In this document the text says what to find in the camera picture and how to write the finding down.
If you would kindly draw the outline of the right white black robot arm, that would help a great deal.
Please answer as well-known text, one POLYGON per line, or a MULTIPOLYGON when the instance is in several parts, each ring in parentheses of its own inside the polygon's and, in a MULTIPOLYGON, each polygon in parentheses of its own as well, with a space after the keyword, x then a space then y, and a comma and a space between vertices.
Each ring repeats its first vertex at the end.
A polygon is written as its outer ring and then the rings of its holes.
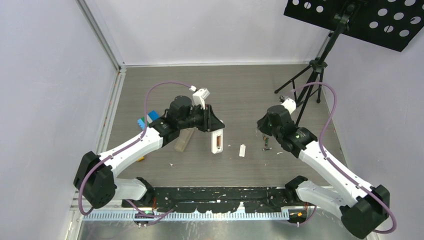
POLYGON ((333 189, 297 176, 285 185, 287 202, 299 205, 303 201, 320 207, 340 219, 359 239, 376 232, 390 216, 389 190, 381 184, 373 186, 341 164, 310 130, 295 125, 292 112, 283 105, 271 106, 257 121, 257 129, 274 137, 285 151, 312 167, 333 189))

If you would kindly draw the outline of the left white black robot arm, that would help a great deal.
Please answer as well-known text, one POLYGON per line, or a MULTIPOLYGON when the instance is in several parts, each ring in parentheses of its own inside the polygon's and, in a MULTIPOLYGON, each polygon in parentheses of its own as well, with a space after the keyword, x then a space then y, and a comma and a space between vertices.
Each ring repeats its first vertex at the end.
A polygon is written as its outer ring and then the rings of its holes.
POLYGON ((96 154, 82 156, 73 184, 78 199, 86 199, 93 209, 100 209, 112 200, 132 200, 141 207, 153 202, 153 188, 142 177, 120 179, 119 174, 140 158, 159 150, 180 136, 184 129, 196 128, 212 134, 213 154, 223 150, 225 124, 215 115, 210 104, 193 104, 179 95, 164 114, 148 124, 142 133, 121 145, 96 154))

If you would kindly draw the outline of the white remote control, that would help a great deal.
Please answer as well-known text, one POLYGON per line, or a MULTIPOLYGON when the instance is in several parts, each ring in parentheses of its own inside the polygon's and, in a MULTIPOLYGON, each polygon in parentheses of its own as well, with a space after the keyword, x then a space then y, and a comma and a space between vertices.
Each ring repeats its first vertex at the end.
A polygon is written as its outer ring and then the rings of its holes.
POLYGON ((211 152, 219 154, 223 151, 223 129, 215 130, 211 133, 211 152))

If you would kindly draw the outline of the white battery cover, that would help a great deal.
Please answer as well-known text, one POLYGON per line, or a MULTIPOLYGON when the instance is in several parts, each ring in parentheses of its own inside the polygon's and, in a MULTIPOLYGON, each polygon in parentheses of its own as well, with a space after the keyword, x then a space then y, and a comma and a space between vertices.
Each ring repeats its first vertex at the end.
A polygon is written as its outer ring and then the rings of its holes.
POLYGON ((245 144, 241 144, 239 147, 239 156, 244 158, 246 154, 246 145, 245 144))

